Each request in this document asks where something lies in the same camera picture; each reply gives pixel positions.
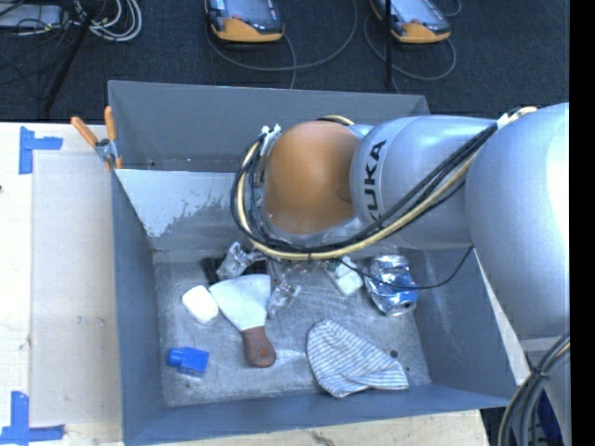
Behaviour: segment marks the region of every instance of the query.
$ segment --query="yellow cable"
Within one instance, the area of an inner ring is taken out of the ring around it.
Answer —
[[[441,187],[439,187],[436,191],[434,191],[426,200],[424,200],[419,205],[412,208],[410,211],[405,213],[400,218],[396,219],[386,228],[378,231],[377,233],[369,236],[368,238],[361,240],[360,242],[351,244],[350,246],[346,246],[344,248],[339,248],[331,251],[321,252],[321,253],[292,253],[292,252],[285,252],[279,251],[276,249],[272,249],[265,244],[257,242],[256,240],[251,240],[252,244],[255,248],[259,251],[264,253],[265,255],[287,259],[292,261],[307,261],[311,259],[333,259],[337,257],[342,257],[344,255],[348,255],[349,253],[353,253],[355,251],[359,251],[373,243],[376,243],[380,240],[383,240],[387,236],[391,235],[397,230],[400,230],[402,227],[416,219],[419,215],[424,213],[431,205],[443,195],[450,187],[452,187],[459,179],[461,179],[469,170],[473,160],[475,159],[475,154],[468,158],[468,160],[462,164],[456,172],[446,180]],[[252,233],[252,230],[248,227],[247,219],[245,217],[245,210],[244,210],[244,184],[245,184],[245,174],[240,176],[238,181],[237,191],[236,191],[236,198],[238,203],[238,217],[242,223],[242,226]]]
[[[340,124],[353,125],[353,121],[351,121],[347,117],[343,117],[342,115],[330,114],[326,115],[324,119],[335,119]]]

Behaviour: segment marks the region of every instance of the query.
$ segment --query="dark floor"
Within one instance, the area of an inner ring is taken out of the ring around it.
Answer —
[[[387,85],[385,28],[371,16],[369,0],[275,0],[285,37],[255,51],[212,46],[204,0],[137,1],[138,36],[114,43],[89,33],[70,67],[64,62],[80,26],[34,36],[1,29],[0,120],[68,121],[77,114],[100,123],[111,79],[395,91]],[[399,92],[425,96],[434,113],[485,117],[568,101],[570,0],[432,1],[451,23],[451,36],[431,45],[393,40]],[[74,14],[72,2],[53,4]],[[56,90],[60,68],[68,71]]]

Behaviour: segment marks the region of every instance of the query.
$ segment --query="crumpled cloth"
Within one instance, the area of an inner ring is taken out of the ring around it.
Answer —
[[[398,360],[330,319],[310,329],[306,353],[319,385],[335,398],[367,388],[409,388]]]

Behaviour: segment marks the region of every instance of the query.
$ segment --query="silver can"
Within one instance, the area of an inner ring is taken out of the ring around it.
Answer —
[[[374,304],[386,315],[399,316],[417,306],[417,283],[411,277],[409,261],[405,256],[373,258],[364,281]]]

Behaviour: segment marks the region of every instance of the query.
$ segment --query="device screen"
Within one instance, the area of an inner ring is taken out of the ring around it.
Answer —
[[[424,0],[390,0],[392,7],[399,12],[401,21],[408,23],[412,19],[418,19],[423,23],[439,21]]]

